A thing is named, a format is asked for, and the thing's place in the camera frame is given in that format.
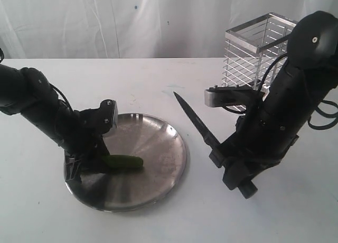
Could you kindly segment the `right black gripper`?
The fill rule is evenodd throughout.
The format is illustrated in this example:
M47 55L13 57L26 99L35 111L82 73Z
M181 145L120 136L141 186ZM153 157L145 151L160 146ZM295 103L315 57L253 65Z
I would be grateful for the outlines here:
M212 148L209 158L217 168L225 168L223 182L226 187L238 189L249 199L258 191L252 179L278 165L298 139L297 134L287 136L282 131L253 135L234 132Z

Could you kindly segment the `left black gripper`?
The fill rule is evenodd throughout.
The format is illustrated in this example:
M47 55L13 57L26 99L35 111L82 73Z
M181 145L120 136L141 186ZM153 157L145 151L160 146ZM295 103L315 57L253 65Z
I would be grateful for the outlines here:
M82 182L81 173L109 173L110 167L104 161L109 151L99 132L98 111L85 109L57 114L55 133L58 144L65 150L64 179L66 182Z

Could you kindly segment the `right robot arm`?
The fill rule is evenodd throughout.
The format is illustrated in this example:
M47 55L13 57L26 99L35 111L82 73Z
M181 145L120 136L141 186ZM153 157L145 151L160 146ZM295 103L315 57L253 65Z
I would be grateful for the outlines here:
M298 132L337 87L337 18L317 11L301 19L288 38L286 61L268 95L248 86L211 87L209 107L245 105L235 132L217 144L210 159L224 167L223 182L245 198L256 193L252 180L278 165L298 139Z

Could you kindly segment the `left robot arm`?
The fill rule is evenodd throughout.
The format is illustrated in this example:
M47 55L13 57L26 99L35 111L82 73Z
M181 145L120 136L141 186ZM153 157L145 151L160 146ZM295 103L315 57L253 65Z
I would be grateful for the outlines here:
M65 151L66 179L81 172L110 173L103 135L116 128L117 103L106 99L99 108L73 110L58 89L35 68L1 65L1 112L21 114Z

